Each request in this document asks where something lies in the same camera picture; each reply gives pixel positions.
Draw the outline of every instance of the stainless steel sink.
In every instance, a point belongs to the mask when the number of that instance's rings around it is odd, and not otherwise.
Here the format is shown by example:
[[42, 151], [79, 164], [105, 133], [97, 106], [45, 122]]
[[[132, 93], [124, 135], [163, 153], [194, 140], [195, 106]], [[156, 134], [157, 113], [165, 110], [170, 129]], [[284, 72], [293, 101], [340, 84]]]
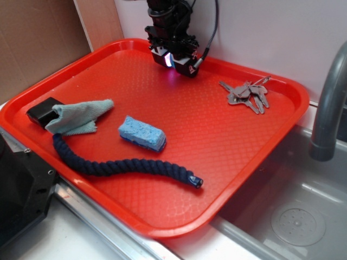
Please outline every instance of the stainless steel sink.
[[347, 259], [347, 143], [318, 162], [310, 136], [291, 130], [212, 222], [262, 259]]

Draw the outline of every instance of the drain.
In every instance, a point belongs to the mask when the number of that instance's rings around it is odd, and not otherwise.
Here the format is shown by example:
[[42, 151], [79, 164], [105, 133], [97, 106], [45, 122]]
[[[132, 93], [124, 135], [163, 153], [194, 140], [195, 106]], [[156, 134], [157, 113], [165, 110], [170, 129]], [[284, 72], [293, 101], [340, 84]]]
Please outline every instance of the drain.
[[278, 207], [272, 214], [271, 226], [282, 241], [297, 246], [315, 244], [325, 233], [323, 216], [302, 203]]

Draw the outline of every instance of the gray faucet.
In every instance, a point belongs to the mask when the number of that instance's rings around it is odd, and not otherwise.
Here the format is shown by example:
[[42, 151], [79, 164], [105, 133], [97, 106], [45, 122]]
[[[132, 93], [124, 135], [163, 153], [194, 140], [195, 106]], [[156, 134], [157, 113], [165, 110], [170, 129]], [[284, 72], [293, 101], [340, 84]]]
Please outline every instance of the gray faucet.
[[318, 161], [332, 159], [341, 114], [347, 97], [347, 42], [330, 67], [319, 99], [309, 153]]

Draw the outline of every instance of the red tray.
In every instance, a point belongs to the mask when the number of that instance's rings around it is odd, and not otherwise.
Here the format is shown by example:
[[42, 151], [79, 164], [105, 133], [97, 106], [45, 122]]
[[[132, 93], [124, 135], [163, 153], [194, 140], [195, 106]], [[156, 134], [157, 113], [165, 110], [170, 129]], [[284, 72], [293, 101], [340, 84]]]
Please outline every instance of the red tray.
[[[300, 84], [272, 75], [265, 85], [270, 108], [257, 115], [244, 105], [229, 105], [219, 81], [236, 87], [268, 73], [208, 58], [191, 79], [154, 63], [148, 45], [128, 39], [100, 48], [13, 98], [1, 110], [0, 123], [134, 230], [173, 237], [212, 219], [305, 113], [309, 96]], [[65, 138], [79, 156], [177, 163], [201, 177], [202, 188], [151, 174], [88, 177], [72, 171], [54, 151], [52, 135], [25, 114], [50, 96], [65, 104], [114, 101], [115, 107], [98, 119], [96, 133]], [[127, 115], [164, 131], [167, 144], [161, 153], [121, 139], [118, 127]]]

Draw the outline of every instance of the cardboard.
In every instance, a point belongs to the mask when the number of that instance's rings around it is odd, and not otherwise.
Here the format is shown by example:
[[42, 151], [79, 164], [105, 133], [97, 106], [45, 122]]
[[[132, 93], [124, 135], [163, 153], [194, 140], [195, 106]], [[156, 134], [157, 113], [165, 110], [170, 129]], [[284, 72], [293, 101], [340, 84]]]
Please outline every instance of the cardboard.
[[89, 52], [73, 1], [1, 1], [0, 103]]
[[92, 51], [123, 39], [114, 0], [74, 0]]

